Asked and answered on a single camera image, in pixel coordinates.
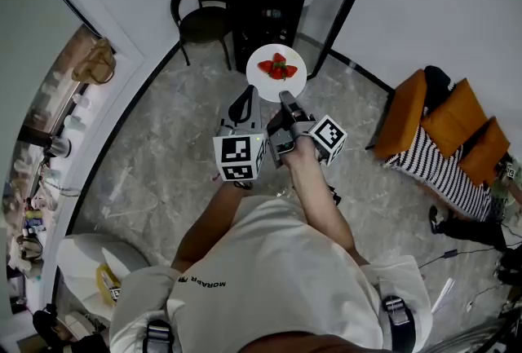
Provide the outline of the person's right forearm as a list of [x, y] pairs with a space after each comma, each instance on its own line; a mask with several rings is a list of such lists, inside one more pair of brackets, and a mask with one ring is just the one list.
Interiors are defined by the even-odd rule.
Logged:
[[312, 139], [298, 137], [294, 149], [281, 159], [290, 172], [307, 223], [350, 255], [357, 256], [351, 228], [334, 202]]

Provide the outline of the person's left forearm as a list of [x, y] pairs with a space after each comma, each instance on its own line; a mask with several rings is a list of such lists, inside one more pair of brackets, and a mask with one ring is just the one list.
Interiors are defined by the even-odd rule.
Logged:
[[171, 267], [181, 273], [202, 260], [232, 226], [241, 200], [252, 183], [224, 182], [179, 244]]

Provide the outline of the beige handbag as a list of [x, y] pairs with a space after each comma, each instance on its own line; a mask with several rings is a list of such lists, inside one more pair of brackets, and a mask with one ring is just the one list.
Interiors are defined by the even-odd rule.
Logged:
[[73, 68], [75, 82], [104, 85], [114, 76], [116, 59], [107, 38], [101, 38], [89, 53]]

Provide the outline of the black and white striped blanket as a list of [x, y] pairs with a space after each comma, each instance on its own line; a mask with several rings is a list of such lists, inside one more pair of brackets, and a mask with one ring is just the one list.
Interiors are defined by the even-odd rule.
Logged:
[[479, 186], [459, 166], [465, 147], [445, 158], [427, 132], [418, 127], [410, 147], [389, 156], [383, 165], [417, 179], [430, 188], [450, 208], [461, 215], [483, 222], [490, 215], [491, 190], [487, 183]]

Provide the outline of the white round pouf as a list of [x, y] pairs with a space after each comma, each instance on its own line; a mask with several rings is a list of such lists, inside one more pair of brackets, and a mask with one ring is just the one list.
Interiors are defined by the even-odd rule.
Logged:
[[96, 269], [108, 264], [122, 283], [123, 279], [148, 266], [145, 257], [133, 246], [111, 236], [87, 233], [66, 236], [59, 244], [57, 266], [72, 295], [91, 314], [107, 321], [115, 308], [104, 302], [96, 284]]

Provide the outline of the silver kettle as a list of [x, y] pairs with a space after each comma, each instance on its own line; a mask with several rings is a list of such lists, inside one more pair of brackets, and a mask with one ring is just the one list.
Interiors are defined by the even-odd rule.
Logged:
[[67, 158], [72, 150], [72, 144], [69, 139], [58, 136], [51, 136], [44, 147], [49, 157]]

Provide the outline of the person's white t-shirt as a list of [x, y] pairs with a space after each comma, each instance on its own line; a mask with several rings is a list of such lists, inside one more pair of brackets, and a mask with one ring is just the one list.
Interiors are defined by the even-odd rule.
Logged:
[[187, 271], [146, 267], [127, 275], [110, 326], [111, 353], [142, 353], [148, 324], [171, 324], [181, 353], [237, 353], [277, 333], [334, 335], [369, 349], [392, 344], [382, 302], [405, 301], [414, 349], [432, 327], [414, 257], [360, 266], [310, 227], [293, 203], [247, 197], [231, 228]]

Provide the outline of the black garment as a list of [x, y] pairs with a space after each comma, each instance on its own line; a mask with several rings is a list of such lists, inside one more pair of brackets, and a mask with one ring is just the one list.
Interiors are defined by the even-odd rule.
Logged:
[[451, 95], [453, 83], [449, 76], [440, 68], [428, 65], [424, 69], [427, 92], [424, 100], [424, 116], [443, 104]]

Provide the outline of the white round plate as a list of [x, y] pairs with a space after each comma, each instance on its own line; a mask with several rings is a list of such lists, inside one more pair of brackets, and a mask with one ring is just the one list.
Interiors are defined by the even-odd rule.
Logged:
[[[258, 66], [262, 61], [271, 60], [275, 53], [281, 54], [287, 64], [297, 68], [293, 77], [286, 80], [273, 79]], [[307, 82], [307, 68], [303, 58], [294, 49], [282, 44], [267, 44], [254, 51], [248, 59], [246, 78], [250, 85], [257, 88], [262, 99], [277, 103], [280, 101], [279, 94], [284, 90], [294, 97], [299, 96]]]

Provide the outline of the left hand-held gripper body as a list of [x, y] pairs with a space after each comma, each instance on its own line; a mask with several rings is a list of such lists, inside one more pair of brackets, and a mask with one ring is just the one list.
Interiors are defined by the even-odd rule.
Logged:
[[224, 124], [213, 138], [215, 162], [224, 182], [256, 180], [267, 151], [265, 131]]

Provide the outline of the orange cushion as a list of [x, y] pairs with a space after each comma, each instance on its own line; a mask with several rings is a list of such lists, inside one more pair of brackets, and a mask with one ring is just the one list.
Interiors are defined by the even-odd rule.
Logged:
[[450, 97], [421, 121], [431, 141], [444, 158], [459, 147], [488, 120], [468, 80], [456, 84]]
[[495, 166], [507, 152], [510, 142], [504, 135], [496, 117], [491, 117], [487, 129], [471, 151], [459, 162], [460, 169], [474, 186], [491, 184]]

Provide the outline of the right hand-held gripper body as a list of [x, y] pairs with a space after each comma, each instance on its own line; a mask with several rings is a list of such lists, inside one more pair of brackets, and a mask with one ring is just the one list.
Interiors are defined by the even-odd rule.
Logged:
[[281, 157], [295, 149], [298, 137], [307, 136], [312, 139], [319, 162], [330, 165], [347, 139], [347, 133], [330, 116], [319, 121], [304, 110], [288, 112], [280, 110], [267, 125], [268, 145], [275, 167], [282, 166]]

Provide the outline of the black round chair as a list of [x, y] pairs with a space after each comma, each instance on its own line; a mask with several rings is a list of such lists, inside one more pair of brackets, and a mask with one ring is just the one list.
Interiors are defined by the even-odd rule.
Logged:
[[182, 0], [170, 0], [170, 12], [179, 30], [179, 48], [183, 53], [186, 65], [190, 65], [188, 54], [184, 49], [186, 42], [207, 43], [219, 41], [225, 56], [228, 69], [232, 69], [225, 37], [231, 32], [231, 16], [227, 0], [197, 0], [198, 8], [185, 17], [180, 15]]

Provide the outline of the orange sofa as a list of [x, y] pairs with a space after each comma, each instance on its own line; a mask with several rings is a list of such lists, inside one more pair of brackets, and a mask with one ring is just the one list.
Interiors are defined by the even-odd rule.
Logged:
[[[453, 89], [459, 82], [452, 81]], [[378, 135], [375, 144], [372, 147], [374, 155], [377, 159], [384, 162], [389, 156], [397, 154], [399, 152], [403, 152], [410, 147], [414, 139], [416, 129], [419, 126], [421, 127], [421, 121], [425, 118], [424, 100], [426, 92], [427, 84], [425, 80], [424, 69], [417, 70], [414, 74], [412, 74], [410, 77], [404, 80], [393, 91], [391, 97], [391, 104], [385, 114], [383, 124], [378, 130]], [[478, 131], [476, 131], [469, 138], [469, 140], [462, 144], [465, 147], [465, 154], [463, 158], [471, 151], [473, 146], [478, 141], [479, 137], [487, 129], [488, 122], [491, 117], [487, 118], [488, 120], [486, 121], [486, 123]], [[498, 179], [501, 164], [503, 161], [506, 160], [507, 156], [508, 150], [502, 157], [500, 162], [498, 162], [498, 164], [495, 166], [493, 181], [491, 184], [488, 184], [491, 190], [492, 204], [490, 209], [490, 215], [487, 219], [490, 219], [493, 216], [493, 184]], [[442, 201], [442, 199], [438, 197], [430, 188], [421, 184], [417, 179], [415, 180], [424, 188], [429, 189], [438, 199]], [[457, 211], [455, 212], [460, 217], [468, 218], [461, 215]]]

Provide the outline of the pile of assorted small items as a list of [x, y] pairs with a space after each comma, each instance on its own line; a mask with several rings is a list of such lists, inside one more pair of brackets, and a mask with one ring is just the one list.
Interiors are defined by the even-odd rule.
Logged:
[[2, 209], [7, 223], [7, 266], [29, 280], [43, 268], [44, 215], [33, 207], [39, 184], [38, 164], [29, 156], [17, 157], [5, 182]]

